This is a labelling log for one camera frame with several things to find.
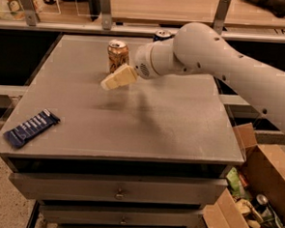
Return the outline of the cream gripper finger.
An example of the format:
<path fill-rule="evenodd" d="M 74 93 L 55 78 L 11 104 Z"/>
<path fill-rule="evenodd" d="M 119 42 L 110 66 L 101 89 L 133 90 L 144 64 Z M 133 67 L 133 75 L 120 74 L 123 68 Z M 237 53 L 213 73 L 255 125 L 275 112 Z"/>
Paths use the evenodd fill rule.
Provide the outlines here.
<path fill-rule="evenodd" d="M 109 74 L 101 83 L 100 86 L 105 91 L 124 87 L 137 81 L 138 74 L 135 69 L 128 65 L 122 65 L 113 73 Z"/>

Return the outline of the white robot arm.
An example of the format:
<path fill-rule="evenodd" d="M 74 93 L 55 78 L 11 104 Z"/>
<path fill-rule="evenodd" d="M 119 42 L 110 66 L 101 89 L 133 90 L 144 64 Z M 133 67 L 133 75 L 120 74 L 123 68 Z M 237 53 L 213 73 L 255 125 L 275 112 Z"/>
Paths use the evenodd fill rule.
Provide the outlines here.
<path fill-rule="evenodd" d="M 213 75 L 285 133 L 285 72 L 241 54 L 201 22 L 183 25 L 171 39 L 138 47 L 132 63 L 119 67 L 100 85 L 108 91 L 139 77 L 166 74 Z"/>

